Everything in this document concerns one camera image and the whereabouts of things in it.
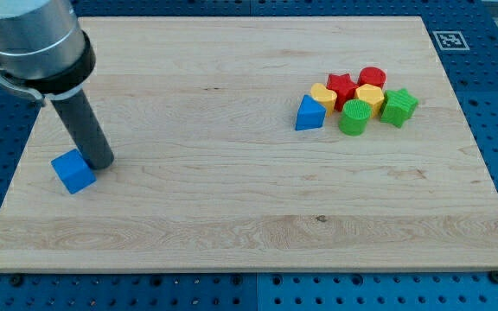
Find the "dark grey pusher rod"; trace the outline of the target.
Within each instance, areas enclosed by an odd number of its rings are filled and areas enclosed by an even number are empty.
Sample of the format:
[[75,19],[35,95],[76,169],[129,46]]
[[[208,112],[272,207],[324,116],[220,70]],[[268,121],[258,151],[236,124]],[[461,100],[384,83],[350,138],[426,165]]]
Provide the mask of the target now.
[[52,104],[88,167],[111,166],[114,154],[85,93],[80,90],[70,98],[53,99]]

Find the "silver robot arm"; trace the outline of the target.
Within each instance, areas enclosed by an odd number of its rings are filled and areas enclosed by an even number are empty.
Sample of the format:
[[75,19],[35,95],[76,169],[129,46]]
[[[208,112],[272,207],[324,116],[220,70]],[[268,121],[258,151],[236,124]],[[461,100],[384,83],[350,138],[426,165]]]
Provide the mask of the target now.
[[109,167],[114,154],[83,85],[96,56],[66,0],[0,0],[0,86],[18,98],[50,102],[87,165]]

